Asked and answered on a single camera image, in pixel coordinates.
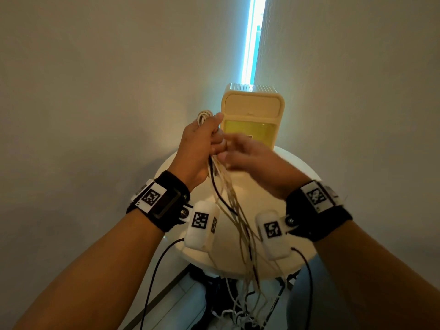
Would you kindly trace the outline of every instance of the right hand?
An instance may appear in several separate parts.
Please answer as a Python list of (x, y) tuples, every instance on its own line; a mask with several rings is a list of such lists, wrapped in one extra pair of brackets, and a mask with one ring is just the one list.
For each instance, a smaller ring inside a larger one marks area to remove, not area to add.
[(227, 149), (217, 155), (230, 171), (245, 171), (265, 190), (285, 200), (311, 179), (284, 161), (265, 144), (242, 133), (226, 133)]

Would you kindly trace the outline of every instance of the tracking band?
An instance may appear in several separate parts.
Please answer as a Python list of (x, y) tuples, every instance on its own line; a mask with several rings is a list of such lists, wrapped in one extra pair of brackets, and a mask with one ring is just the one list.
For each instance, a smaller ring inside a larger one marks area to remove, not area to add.
[(286, 224), (290, 234), (312, 242), (325, 238), (345, 221), (352, 220), (339, 196), (316, 180), (293, 191), (286, 199)]
[(184, 205), (190, 200), (187, 186), (169, 171), (149, 180), (131, 198), (127, 213), (138, 208), (156, 227), (168, 232), (177, 224)]

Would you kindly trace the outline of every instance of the black wristband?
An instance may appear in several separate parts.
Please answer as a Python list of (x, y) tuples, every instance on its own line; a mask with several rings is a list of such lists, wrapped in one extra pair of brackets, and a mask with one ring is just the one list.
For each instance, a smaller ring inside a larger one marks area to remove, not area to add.
[(286, 199), (286, 214), (289, 216), (287, 220), (290, 220), (289, 226), (293, 227), (289, 233), (308, 238), (312, 242), (325, 238), (345, 221), (352, 220), (352, 216), (342, 204), (335, 202), (336, 195), (329, 194), (331, 189), (319, 182), (316, 183), (321, 192), (320, 196), (331, 202), (332, 207), (319, 212), (302, 189), (293, 191)]
[(190, 200), (190, 192), (187, 186), (169, 171), (162, 172), (154, 182), (163, 187), (166, 192), (160, 195), (149, 212), (142, 210), (138, 204), (140, 200), (145, 200), (151, 185), (136, 196), (127, 208), (127, 213), (139, 209), (157, 228), (166, 233), (175, 225), (184, 223), (179, 219), (179, 215), (183, 206)]

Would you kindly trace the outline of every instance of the blue light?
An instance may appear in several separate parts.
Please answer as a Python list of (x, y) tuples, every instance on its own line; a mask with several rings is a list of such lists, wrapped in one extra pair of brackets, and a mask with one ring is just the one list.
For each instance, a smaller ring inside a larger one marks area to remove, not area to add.
[(258, 48), (260, 46), (261, 26), (266, 0), (250, 0), (248, 27), (246, 33), (245, 55), (243, 60), (242, 81), (253, 84)]

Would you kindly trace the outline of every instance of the forearm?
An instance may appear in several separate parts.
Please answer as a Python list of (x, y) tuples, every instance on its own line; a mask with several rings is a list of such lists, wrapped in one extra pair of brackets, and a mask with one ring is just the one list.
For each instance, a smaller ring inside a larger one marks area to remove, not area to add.
[(67, 267), (14, 329), (117, 329), (164, 233), (139, 210)]
[(315, 243), (362, 328), (432, 328), (440, 323), (440, 292), (354, 222)]

